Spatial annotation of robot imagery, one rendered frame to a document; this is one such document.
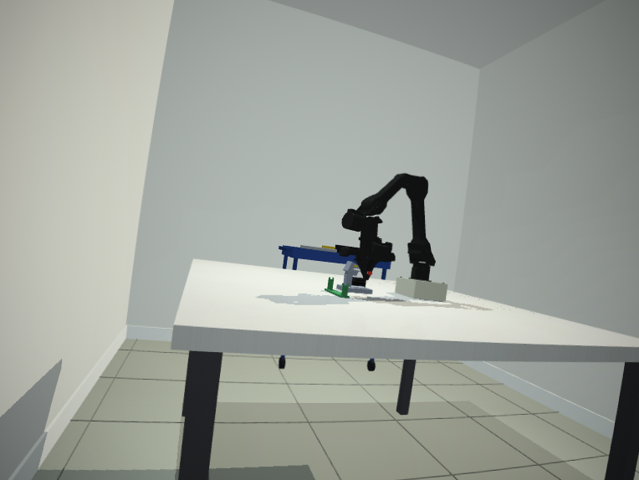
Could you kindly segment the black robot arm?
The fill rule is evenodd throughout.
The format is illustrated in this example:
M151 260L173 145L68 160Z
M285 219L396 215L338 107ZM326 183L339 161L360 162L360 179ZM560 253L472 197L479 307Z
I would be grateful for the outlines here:
M430 268L435 266L436 260L432 255L431 245L426 238L424 199L428 193L428 180L424 176L411 176L406 173L395 174L379 192L371 195L361 202L357 210L348 209L342 218L342 227L356 232L378 233L378 223L383 221L377 217L387 207L388 201L396 195L401 188L406 189L406 194L411 200L412 211L412 240L408 243L407 253L409 263L412 264L411 277L429 281ZM393 243L382 243L382 239L373 240L369 237L365 251L386 256L391 253ZM419 263L423 262L423 263Z

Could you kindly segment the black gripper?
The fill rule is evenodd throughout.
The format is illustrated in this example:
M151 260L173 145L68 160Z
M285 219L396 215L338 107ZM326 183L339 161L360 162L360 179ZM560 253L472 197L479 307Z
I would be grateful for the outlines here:
M364 280L369 280L369 271L373 271L375 265L379 262L393 262L396 261L396 255L394 253L386 253L386 256L380 254L373 254L370 250L365 251L366 242L369 237L373 237L373 240L378 240L377 234L371 232L363 232L360 234L360 249L353 247L344 247L340 249L340 256L348 257L349 255L355 255L354 260L357 262Z

